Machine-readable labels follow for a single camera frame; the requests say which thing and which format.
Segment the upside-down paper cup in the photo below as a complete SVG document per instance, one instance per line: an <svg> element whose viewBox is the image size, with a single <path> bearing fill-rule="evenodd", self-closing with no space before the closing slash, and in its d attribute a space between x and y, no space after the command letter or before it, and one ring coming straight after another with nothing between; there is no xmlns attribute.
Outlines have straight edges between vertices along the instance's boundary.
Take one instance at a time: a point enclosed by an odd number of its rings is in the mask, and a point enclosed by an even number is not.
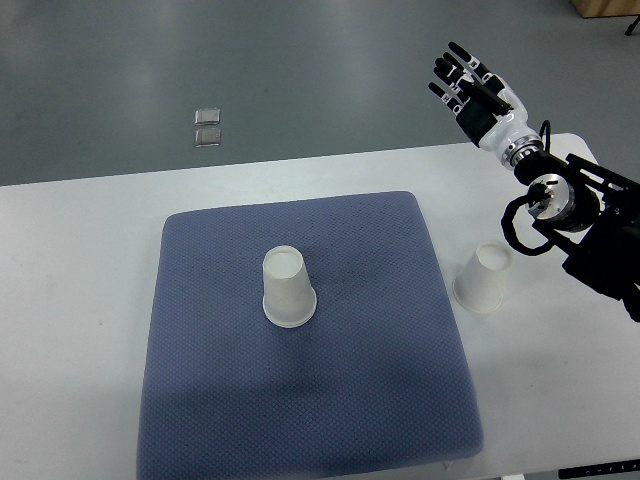
<svg viewBox="0 0 640 480"><path fill-rule="evenodd" d="M502 303L513 254L503 242L478 245L453 281L453 294L467 310L489 313Z"/></svg>
<svg viewBox="0 0 640 480"><path fill-rule="evenodd" d="M272 248L262 262L267 318L284 328L306 323L316 311L316 292L311 287L302 254L288 245Z"/></svg>

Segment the white table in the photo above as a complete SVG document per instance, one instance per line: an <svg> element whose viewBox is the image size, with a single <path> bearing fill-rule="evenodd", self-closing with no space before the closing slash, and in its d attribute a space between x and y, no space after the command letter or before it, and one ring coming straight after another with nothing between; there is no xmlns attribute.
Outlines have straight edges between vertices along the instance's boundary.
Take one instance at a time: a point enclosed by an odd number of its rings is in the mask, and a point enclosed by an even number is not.
<svg viewBox="0 0 640 480"><path fill-rule="evenodd" d="M553 149L593 158L573 135ZM420 203L451 282L501 239L526 190L471 144L0 188L0 478L133 479L160 235L167 216L226 205L391 190ZM526 214L521 238L541 237ZM561 268L516 254L503 306L453 300L484 450L354 476L453 479L640 457L640 325Z"/></svg>

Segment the blue fabric pad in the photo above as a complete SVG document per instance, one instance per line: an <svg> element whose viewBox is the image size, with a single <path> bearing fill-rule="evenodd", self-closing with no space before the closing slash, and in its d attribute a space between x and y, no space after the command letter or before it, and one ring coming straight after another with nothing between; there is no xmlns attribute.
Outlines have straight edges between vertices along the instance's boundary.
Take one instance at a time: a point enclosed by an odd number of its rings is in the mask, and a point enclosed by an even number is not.
<svg viewBox="0 0 640 480"><path fill-rule="evenodd" d="M303 254L318 296L262 310L262 260ZM164 227L139 479L329 476L475 455L473 384L412 194L216 208Z"/></svg>

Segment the black cable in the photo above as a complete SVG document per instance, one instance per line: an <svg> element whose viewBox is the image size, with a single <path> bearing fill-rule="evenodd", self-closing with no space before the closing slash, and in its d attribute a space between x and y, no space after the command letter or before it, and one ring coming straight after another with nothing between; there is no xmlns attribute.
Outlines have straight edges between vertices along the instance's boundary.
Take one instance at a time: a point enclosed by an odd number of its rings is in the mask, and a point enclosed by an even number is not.
<svg viewBox="0 0 640 480"><path fill-rule="evenodd" d="M551 122L549 120L545 120L542 122L542 126L540 127L540 138L546 135L546 141L544 145L544 151L549 153L551 151Z"/></svg>
<svg viewBox="0 0 640 480"><path fill-rule="evenodd" d="M546 243L540 245L539 247L527 247L520 241L520 239L518 239L516 228L513 226L513 220L516 217L516 213L518 212L518 209L520 207L528 203L540 202L548 197L549 194L546 193L546 187L544 185L538 184L533 185L526 195L516 198L515 200L509 202L509 205L507 205L507 208L504 211L504 215L502 216L502 220L500 220L500 224L502 225L502 232L504 234L505 240L516 252L520 252L530 257L535 257L538 255L542 255L543 253L547 253L553 248L554 244L551 240L548 240Z"/></svg>

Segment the gray floor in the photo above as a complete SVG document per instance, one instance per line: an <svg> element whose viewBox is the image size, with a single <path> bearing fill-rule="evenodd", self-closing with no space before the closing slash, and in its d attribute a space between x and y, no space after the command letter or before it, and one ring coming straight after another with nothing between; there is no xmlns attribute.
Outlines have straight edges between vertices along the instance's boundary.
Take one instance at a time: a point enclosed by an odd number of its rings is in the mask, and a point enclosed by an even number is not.
<svg viewBox="0 0 640 480"><path fill-rule="evenodd" d="M0 185L463 142L427 89L450 40L532 127L640 181L631 20L568 0L0 0ZM222 145L196 149L208 106Z"/></svg>

